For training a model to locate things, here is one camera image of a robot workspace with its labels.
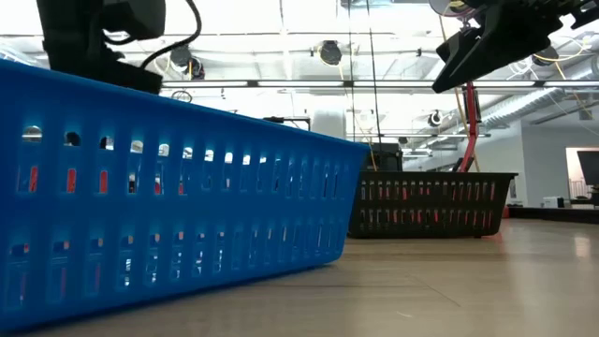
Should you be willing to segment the blue plastic basket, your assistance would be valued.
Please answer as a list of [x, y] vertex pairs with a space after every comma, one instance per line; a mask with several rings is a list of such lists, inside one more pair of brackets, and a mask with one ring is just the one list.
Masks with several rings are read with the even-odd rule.
[[[367, 153], [0, 60], [0, 331], [330, 263], [343, 252]], [[37, 191], [22, 192], [32, 166]], [[101, 169], [106, 195], [96, 193]], [[133, 171], [139, 189], [128, 194]], [[153, 192], [158, 171], [163, 195]]]

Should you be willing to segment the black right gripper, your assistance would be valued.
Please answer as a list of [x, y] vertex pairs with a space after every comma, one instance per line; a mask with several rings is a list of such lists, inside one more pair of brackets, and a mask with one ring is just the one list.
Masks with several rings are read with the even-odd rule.
[[561, 29], [563, 16], [574, 18], [571, 29], [599, 20], [599, 0], [485, 0], [485, 18], [527, 22], [491, 22], [466, 28], [436, 49], [445, 65], [432, 90], [442, 93], [521, 60], [550, 45], [548, 36]]

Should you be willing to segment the black aluminium table frame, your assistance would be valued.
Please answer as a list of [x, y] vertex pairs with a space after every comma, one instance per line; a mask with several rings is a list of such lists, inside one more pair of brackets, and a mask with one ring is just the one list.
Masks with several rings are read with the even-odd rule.
[[599, 210], [509, 207], [510, 218], [599, 225]]

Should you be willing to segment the black plastic basket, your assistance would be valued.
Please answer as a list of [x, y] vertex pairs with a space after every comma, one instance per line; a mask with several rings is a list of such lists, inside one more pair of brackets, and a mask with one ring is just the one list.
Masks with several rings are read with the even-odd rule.
[[515, 173], [362, 171], [349, 224], [354, 239], [492, 236]]

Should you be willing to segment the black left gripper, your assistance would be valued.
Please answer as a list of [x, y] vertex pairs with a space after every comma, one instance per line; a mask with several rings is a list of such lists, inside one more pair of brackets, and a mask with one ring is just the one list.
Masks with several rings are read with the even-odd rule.
[[36, 0], [42, 46], [52, 70], [124, 88], [158, 94], [162, 77], [143, 66], [122, 63], [109, 48], [135, 41], [125, 32], [102, 27], [103, 0]]

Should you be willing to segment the black background box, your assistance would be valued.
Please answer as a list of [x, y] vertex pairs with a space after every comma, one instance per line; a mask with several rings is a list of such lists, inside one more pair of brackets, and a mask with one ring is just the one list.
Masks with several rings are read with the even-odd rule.
[[370, 171], [403, 171], [402, 150], [398, 143], [372, 143], [361, 166]]

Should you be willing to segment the dark wall screen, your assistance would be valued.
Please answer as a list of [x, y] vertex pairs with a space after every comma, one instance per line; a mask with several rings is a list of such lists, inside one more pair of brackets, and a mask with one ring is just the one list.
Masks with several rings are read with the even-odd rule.
[[599, 151], [577, 151], [586, 185], [599, 185]]

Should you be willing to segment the long ceiling light strip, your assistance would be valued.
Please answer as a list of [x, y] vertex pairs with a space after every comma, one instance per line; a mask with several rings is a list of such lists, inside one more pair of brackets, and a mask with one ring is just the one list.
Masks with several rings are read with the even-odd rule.
[[[432, 89], [432, 81], [164, 81], [163, 88], [405, 88]], [[478, 88], [587, 88], [599, 87], [599, 80], [567, 81], [475, 81]]]

